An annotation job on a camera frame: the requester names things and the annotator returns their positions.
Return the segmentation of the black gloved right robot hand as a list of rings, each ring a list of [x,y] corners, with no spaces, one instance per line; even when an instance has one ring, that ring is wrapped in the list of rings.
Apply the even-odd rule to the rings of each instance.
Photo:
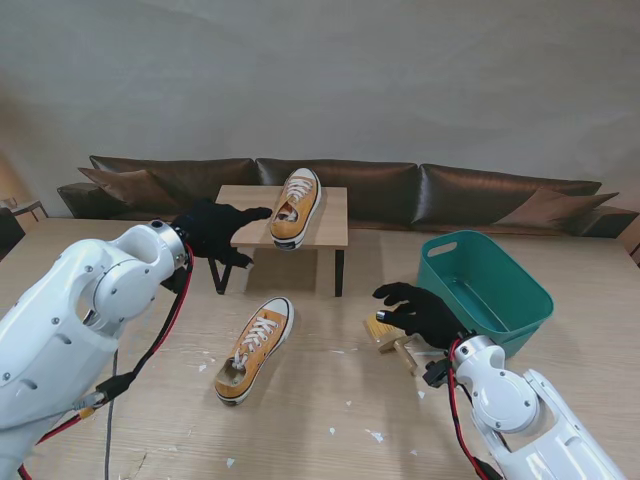
[[[381,310],[378,321],[405,332],[419,334],[430,346],[448,350],[460,334],[468,330],[444,300],[433,292],[408,283],[395,282],[378,287],[372,294],[394,310]]]

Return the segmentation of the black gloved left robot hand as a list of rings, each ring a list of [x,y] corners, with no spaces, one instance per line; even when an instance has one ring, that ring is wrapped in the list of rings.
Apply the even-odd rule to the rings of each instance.
[[[253,260],[231,245],[235,233],[252,222],[269,219],[266,207],[238,210],[210,199],[197,201],[186,213],[178,215],[171,226],[189,245],[195,257],[214,259],[225,266],[248,268]]]

